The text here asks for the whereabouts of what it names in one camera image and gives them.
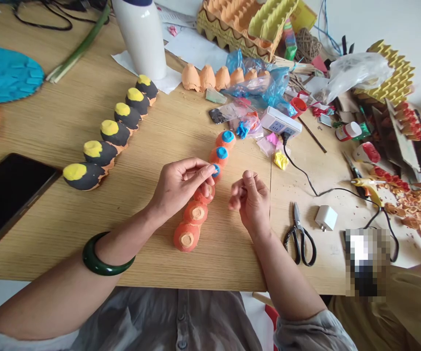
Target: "green onion stalk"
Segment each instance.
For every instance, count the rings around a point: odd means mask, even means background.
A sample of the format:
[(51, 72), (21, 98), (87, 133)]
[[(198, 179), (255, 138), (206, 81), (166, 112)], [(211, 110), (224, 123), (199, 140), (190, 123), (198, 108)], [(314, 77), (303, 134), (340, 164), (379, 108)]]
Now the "green onion stalk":
[(101, 13), (100, 18), (95, 23), (95, 26), (92, 28), (90, 33), (88, 33), (88, 35), (82, 41), (82, 43), (80, 43), (77, 49), (75, 49), (75, 51), (61, 65), (56, 67), (54, 71), (52, 71), (46, 77), (46, 80), (48, 82), (57, 83), (77, 63), (77, 61), (82, 57), (85, 51), (87, 51), (95, 37), (100, 32), (100, 29), (103, 27), (110, 13), (111, 8), (108, 4), (106, 4), (106, 6), (103, 9), (103, 12)]

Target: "gray sleeve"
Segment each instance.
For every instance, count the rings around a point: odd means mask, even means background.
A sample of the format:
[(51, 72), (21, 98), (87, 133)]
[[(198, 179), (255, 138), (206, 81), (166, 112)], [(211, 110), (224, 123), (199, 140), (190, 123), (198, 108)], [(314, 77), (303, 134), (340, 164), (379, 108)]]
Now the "gray sleeve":
[(299, 322), (279, 317), (274, 343), (279, 351), (357, 349), (342, 324), (328, 310)]
[(64, 351), (69, 350), (79, 331), (41, 341), (20, 341), (0, 334), (0, 351)]

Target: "green jade bangle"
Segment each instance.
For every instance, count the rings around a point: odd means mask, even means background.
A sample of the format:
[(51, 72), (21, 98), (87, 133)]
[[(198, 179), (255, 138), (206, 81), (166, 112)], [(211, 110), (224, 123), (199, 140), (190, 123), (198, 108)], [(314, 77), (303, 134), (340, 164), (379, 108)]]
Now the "green jade bangle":
[(123, 273), (134, 263), (134, 260), (136, 259), (136, 257), (134, 256), (129, 262), (124, 263), (120, 266), (110, 266), (104, 262), (101, 262), (95, 254), (95, 245), (98, 240), (100, 240), (108, 233), (109, 232), (103, 232), (92, 237), (90, 240), (87, 241), (87, 243), (83, 247), (82, 252), (82, 259), (84, 265), (93, 273), (104, 276), (112, 276)]

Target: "phone charger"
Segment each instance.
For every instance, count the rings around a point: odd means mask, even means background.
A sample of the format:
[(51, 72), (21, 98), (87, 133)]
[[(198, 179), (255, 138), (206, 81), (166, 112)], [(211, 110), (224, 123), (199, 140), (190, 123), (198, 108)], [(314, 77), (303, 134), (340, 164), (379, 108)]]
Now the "phone charger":
[(296, 137), (303, 130), (301, 123), (296, 122), (289, 116), (284, 115), (279, 110), (273, 107), (267, 107), (261, 117), (261, 125), (275, 134), (288, 133), (290, 136), (288, 140)]
[(319, 224), (323, 232), (326, 229), (333, 231), (337, 222), (337, 212), (328, 205), (319, 206), (318, 214), (314, 221)]

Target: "black egg carton caterpillar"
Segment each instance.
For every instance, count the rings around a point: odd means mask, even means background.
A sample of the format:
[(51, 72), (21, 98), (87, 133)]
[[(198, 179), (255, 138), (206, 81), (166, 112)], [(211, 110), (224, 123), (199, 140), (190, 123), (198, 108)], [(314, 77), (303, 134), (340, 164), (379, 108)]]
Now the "black egg carton caterpillar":
[(100, 185), (114, 167), (114, 159), (127, 148), (127, 142), (139, 129), (139, 121), (148, 114), (148, 107), (157, 99), (158, 89), (144, 75), (140, 75), (136, 87), (127, 91), (125, 103), (119, 102), (114, 109), (114, 120), (101, 123), (102, 141), (91, 140), (83, 145), (86, 162), (72, 163), (64, 168), (64, 180), (71, 187), (89, 191)]

